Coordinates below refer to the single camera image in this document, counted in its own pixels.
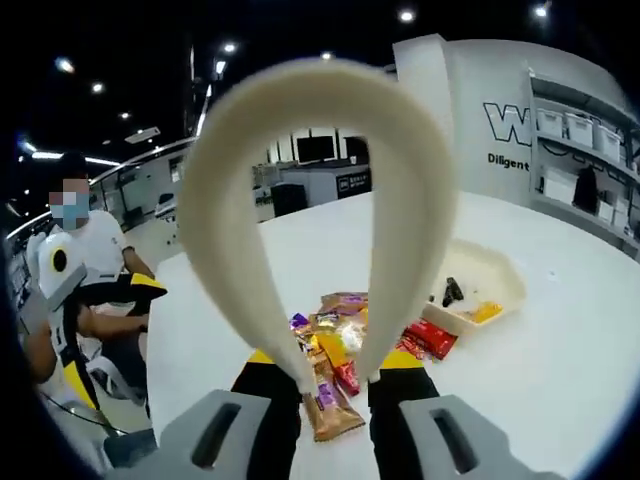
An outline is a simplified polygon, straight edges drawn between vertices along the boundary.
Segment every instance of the person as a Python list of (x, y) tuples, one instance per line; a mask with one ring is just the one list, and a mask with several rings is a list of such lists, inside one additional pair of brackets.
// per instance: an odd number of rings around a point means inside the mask
[[(79, 153), (65, 153), (56, 165), (49, 192), (49, 208), (55, 223), (50, 234), (69, 233), (87, 268), (100, 274), (118, 275), (126, 268), (130, 273), (154, 278), (151, 269), (127, 243), (117, 220), (106, 211), (89, 210), (89, 195), (86, 159)], [(32, 275), (37, 276), (37, 268), (30, 269), (36, 270)], [(146, 391), (148, 308), (136, 313), (127, 311), (128, 306), (102, 307), (81, 306), (78, 333), (97, 339), (102, 355), (113, 362), (125, 381)], [(44, 322), (26, 341), (27, 358), (37, 383), (44, 383), (55, 370), (56, 354), (50, 336), (49, 323)]]

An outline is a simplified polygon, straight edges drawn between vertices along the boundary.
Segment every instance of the desk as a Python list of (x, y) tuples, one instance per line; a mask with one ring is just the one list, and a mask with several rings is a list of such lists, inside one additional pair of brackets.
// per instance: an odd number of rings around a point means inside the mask
[[(360, 195), (260, 225), (288, 315), (316, 310), (325, 293), (367, 289), (371, 200)], [(458, 395), (503, 429), (529, 467), (572, 478), (633, 402), (640, 266), (569, 224), (468, 193), (460, 196), (455, 235), (507, 254), (528, 298), (426, 369), (442, 395)], [(169, 290), (153, 302), (149, 330), (149, 404), (159, 438), (207, 392), (230, 388), (252, 350), (221, 318), (184, 253), (162, 262), (157, 276)], [(369, 418), (366, 394), (352, 404)], [(377, 478), (367, 428), (314, 444), (302, 418), (292, 479)]]

